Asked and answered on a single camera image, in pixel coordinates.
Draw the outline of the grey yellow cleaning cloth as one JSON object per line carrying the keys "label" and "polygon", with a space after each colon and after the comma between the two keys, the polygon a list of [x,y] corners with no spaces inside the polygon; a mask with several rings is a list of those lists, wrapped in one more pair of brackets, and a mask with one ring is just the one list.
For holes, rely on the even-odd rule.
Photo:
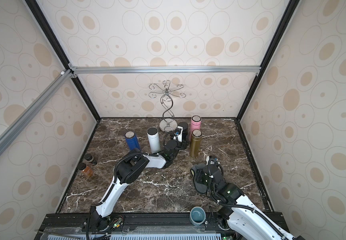
{"label": "grey yellow cleaning cloth", "polygon": [[197,164],[191,167],[190,173],[195,190],[200,194],[206,194],[208,188],[208,172],[206,164]]}

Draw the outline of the gold thermos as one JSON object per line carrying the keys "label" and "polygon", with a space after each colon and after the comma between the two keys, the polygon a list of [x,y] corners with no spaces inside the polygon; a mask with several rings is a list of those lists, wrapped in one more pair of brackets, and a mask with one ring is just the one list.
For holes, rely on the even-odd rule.
{"label": "gold thermos", "polygon": [[189,155],[193,158],[196,158],[199,155],[199,148],[201,145],[202,136],[203,133],[199,129],[193,130],[191,133]]}

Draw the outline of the black thermos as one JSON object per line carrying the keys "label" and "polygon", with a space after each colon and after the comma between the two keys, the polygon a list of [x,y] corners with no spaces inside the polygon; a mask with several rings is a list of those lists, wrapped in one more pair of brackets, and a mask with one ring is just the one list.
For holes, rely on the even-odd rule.
{"label": "black thermos", "polygon": [[187,135],[188,135],[188,123],[180,122],[178,124],[178,126],[182,128],[182,141],[181,142],[185,142],[187,140]]}

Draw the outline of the pink thermos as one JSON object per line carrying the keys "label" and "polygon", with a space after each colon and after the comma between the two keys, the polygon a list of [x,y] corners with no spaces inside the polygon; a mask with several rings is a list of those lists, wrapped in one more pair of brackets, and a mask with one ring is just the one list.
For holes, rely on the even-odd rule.
{"label": "pink thermos", "polygon": [[194,130],[199,130],[201,126],[202,118],[198,115],[192,116],[190,128],[189,128],[189,137],[191,137],[191,134]]}

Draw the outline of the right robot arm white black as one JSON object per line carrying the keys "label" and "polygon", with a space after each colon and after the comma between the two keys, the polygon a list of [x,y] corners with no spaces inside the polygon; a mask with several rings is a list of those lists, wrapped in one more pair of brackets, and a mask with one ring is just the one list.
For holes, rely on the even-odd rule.
{"label": "right robot arm white black", "polygon": [[302,240],[268,218],[235,184],[228,183],[219,167],[195,165],[190,169],[197,192],[222,208],[216,213],[221,228],[229,227],[247,240]]}

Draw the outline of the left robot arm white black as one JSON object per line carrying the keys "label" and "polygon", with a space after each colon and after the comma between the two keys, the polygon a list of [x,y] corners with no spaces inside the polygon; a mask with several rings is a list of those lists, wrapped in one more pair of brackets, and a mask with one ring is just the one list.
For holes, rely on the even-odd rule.
{"label": "left robot arm white black", "polygon": [[155,154],[141,152],[137,148],[126,154],[116,164],[113,180],[103,198],[99,203],[91,206],[86,231],[106,230],[109,227],[108,217],[112,214],[117,201],[126,187],[135,182],[144,169],[168,168],[173,163],[179,151],[185,150],[187,146],[187,138],[181,142],[173,139],[164,145],[163,150]]}

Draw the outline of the white thermos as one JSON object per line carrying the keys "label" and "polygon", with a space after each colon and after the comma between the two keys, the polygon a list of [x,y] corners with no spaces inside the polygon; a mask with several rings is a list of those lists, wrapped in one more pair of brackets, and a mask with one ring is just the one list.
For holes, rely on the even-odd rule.
{"label": "white thermos", "polygon": [[161,151],[159,131],[155,127],[151,127],[147,130],[148,140],[151,148],[151,153],[155,154]]}

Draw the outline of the blue thermos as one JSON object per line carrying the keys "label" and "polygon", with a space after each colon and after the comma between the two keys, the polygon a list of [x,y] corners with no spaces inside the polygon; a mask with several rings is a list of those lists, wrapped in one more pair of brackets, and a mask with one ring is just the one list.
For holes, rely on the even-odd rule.
{"label": "blue thermos", "polygon": [[130,151],[134,150],[134,149],[137,149],[137,150],[140,150],[140,144],[139,144],[139,141],[138,141],[138,137],[136,135],[135,132],[133,131],[127,131],[125,134],[125,140],[126,140],[126,143],[130,149]]}

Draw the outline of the silver metal cup stand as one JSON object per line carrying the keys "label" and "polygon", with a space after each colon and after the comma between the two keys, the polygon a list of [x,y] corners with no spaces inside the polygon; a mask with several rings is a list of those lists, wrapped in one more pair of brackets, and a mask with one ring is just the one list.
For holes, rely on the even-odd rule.
{"label": "silver metal cup stand", "polygon": [[170,80],[165,80],[161,85],[156,83],[151,83],[149,85],[150,92],[148,96],[151,99],[155,99],[158,95],[161,96],[160,103],[165,110],[162,113],[163,119],[160,122],[160,129],[164,132],[171,132],[178,126],[172,111],[174,105],[173,97],[179,99],[186,97],[186,94],[181,92],[181,89],[184,88],[183,84],[174,85],[171,88],[171,83]]}

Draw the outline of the teal ceramic mug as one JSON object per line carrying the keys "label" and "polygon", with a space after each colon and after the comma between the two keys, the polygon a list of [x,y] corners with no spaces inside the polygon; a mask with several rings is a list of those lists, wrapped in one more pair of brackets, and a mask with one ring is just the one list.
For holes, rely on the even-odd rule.
{"label": "teal ceramic mug", "polygon": [[202,225],[206,220],[206,212],[201,207],[193,207],[189,213],[190,222],[198,227]]}

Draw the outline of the dark lid spice jar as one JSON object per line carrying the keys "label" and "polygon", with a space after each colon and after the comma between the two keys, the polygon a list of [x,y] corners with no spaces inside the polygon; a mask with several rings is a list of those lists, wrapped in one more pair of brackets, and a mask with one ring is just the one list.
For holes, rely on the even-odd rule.
{"label": "dark lid spice jar", "polygon": [[84,155],[84,160],[89,163],[92,166],[95,166],[98,164],[97,160],[95,159],[95,157],[91,154],[85,154]]}

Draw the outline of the orange spice jar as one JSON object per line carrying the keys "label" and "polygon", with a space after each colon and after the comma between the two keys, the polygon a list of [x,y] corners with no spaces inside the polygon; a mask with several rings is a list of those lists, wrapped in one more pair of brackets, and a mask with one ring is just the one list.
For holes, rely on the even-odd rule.
{"label": "orange spice jar", "polygon": [[92,177],[94,174],[93,170],[88,165],[86,165],[85,163],[79,163],[77,165],[77,169],[88,177]]}

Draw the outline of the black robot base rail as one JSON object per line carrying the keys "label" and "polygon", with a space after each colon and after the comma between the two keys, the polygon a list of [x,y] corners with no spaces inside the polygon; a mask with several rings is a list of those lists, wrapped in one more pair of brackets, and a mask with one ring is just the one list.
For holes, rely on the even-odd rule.
{"label": "black robot base rail", "polygon": [[[151,230],[152,228],[175,228],[184,227],[198,228],[205,231],[216,231],[217,233],[231,236],[231,227],[227,229],[227,220],[231,220],[232,209],[221,208],[217,212],[205,213],[205,221],[199,227],[190,221],[190,213],[114,213],[109,217],[99,218],[97,214],[48,214],[45,216],[40,229],[37,230],[34,240],[45,239],[50,234],[77,235],[98,233],[130,233],[135,230]],[[277,224],[277,229],[289,231],[287,224],[280,212],[263,213],[266,219]],[[118,221],[120,226],[113,227]]]}

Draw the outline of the horizontal aluminium frame bar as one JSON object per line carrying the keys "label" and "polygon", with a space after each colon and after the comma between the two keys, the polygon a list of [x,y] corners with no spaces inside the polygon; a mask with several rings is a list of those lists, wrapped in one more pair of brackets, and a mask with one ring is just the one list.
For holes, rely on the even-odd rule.
{"label": "horizontal aluminium frame bar", "polygon": [[75,74],[259,73],[260,66],[72,67]]}

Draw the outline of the left aluminium frame bar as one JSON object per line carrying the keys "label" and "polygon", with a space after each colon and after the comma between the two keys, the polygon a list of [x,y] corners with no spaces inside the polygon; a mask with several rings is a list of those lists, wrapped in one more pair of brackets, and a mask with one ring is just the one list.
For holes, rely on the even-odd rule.
{"label": "left aluminium frame bar", "polygon": [[12,144],[23,129],[33,120],[40,112],[44,105],[50,100],[55,92],[62,86],[65,80],[72,76],[71,70],[64,70],[27,108],[25,111],[11,124],[5,132],[0,136],[0,156]]}

